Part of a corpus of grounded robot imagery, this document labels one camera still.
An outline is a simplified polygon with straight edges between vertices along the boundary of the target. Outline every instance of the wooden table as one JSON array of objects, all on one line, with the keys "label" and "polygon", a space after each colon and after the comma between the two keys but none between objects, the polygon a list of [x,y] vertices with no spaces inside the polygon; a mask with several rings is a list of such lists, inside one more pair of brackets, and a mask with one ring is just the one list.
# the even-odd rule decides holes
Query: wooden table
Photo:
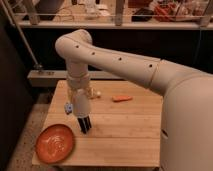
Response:
[{"label": "wooden table", "polygon": [[[127,81],[92,81],[102,92],[91,100],[92,129],[84,135],[76,117],[66,115],[66,81],[59,81],[43,129],[62,123],[75,135],[76,146],[62,166],[159,166],[162,97]],[[131,95],[132,101],[114,103],[113,95]],[[41,164],[36,154],[32,163]]]}]

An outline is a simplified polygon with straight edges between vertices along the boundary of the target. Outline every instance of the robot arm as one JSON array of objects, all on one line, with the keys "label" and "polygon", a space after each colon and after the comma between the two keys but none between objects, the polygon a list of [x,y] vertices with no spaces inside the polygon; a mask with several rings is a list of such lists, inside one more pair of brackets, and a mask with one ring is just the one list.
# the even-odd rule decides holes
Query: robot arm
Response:
[{"label": "robot arm", "polygon": [[87,65],[111,72],[164,96],[161,171],[213,170],[213,77],[166,60],[98,48],[85,30],[60,37],[71,101],[81,129],[91,127]]},{"label": "robot arm", "polygon": [[60,37],[56,42],[58,54],[66,60],[68,74],[86,73],[87,64],[108,71],[139,86],[164,95],[172,79],[200,71],[158,58],[135,55],[92,45],[85,30]]}]

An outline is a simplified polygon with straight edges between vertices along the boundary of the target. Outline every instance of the white object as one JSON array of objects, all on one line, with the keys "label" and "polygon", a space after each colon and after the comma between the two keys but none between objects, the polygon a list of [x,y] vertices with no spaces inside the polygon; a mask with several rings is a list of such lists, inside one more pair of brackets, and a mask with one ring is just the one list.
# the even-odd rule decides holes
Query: white object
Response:
[{"label": "white object", "polygon": [[212,171],[213,76],[158,58],[98,48],[91,42],[88,32],[78,30],[60,37],[56,50],[66,61],[93,65],[164,97],[160,170]]}]

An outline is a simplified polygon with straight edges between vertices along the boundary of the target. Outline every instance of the orange plate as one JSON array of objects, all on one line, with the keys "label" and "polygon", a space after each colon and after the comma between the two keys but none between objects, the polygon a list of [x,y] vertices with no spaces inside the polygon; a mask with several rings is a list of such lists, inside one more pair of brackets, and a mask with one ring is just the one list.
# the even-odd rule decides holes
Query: orange plate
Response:
[{"label": "orange plate", "polygon": [[46,128],[36,142],[36,154],[44,163],[56,163],[65,159],[74,147],[72,130],[62,124]]}]

